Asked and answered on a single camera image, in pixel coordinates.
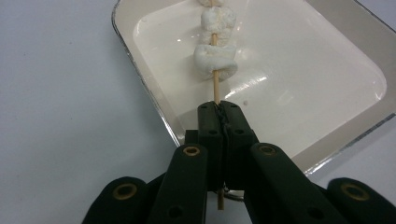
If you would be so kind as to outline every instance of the metal hole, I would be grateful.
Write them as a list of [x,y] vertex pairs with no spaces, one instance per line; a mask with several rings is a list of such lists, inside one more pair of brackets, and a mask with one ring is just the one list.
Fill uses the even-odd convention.
[[123,201],[134,197],[137,192],[137,186],[132,183],[121,184],[113,190],[113,197]]
[[188,155],[188,156],[196,156],[198,155],[201,151],[199,150],[198,147],[186,147],[183,149],[183,152]]
[[357,201],[367,201],[370,199],[370,195],[367,191],[355,184],[343,183],[341,185],[341,190],[346,196]]
[[266,156],[274,156],[276,154],[276,150],[273,147],[268,146],[259,147],[259,151]]

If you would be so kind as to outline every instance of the white dough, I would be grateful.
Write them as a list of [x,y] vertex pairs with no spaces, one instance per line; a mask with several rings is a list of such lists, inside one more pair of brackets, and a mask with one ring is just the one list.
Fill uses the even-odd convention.
[[[212,7],[212,1],[210,0],[198,0],[204,7]],[[221,7],[225,0],[213,0],[213,7]]]
[[[217,46],[226,46],[228,40],[231,37],[232,30],[230,28],[225,28],[221,32],[216,33],[218,37]],[[201,42],[203,44],[209,45],[212,42],[212,32],[210,31],[203,31],[201,35]]]
[[201,15],[201,26],[214,34],[235,27],[236,13],[229,7],[211,7]]
[[194,62],[203,79],[212,78],[214,70],[219,71],[219,78],[226,79],[235,74],[238,65],[233,60],[236,53],[234,46],[198,45],[194,51]]

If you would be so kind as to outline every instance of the white tray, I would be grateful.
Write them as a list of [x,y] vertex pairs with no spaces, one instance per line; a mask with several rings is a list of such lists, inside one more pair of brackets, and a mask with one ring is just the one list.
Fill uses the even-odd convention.
[[[396,35],[353,0],[229,0],[238,72],[221,99],[306,171],[395,112]],[[213,99],[196,74],[196,0],[120,0],[113,24],[177,144]]]

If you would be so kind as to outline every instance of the table surface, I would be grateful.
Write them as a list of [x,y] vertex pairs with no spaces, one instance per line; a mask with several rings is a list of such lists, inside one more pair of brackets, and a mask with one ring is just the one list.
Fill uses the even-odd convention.
[[[396,29],[396,2],[362,0]],[[176,148],[111,25],[116,0],[0,2],[0,223],[80,223],[121,176],[150,181]],[[309,176],[356,178],[396,203],[396,119]],[[249,223],[242,203],[206,223]]]

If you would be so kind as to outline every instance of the wooden skewer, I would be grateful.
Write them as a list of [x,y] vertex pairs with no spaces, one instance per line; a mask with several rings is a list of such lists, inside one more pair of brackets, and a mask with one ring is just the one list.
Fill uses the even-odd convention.
[[[213,0],[210,0],[210,6],[213,7],[215,4]],[[211,45],[216,46],[218,44],[218,35],[213,34],[212,35],[212,40],[211,40]],[[213,93],[215,97],[215,103],[218,105],[220,103],[220,96],[219,96],[219,71],[214,70],[212,72],[213,74]]]
[[[213,0],[210,0],[210,6],[214,6]],[[216,46],[218,44],[218,35],[212,34],[211,45]],[[219,96],[219,71],[214,70],[213,74],[213,93],[215,97],[215,104],[219,105],[220,96]],[[218,210],[224,210],[224,189],[218,189]]]

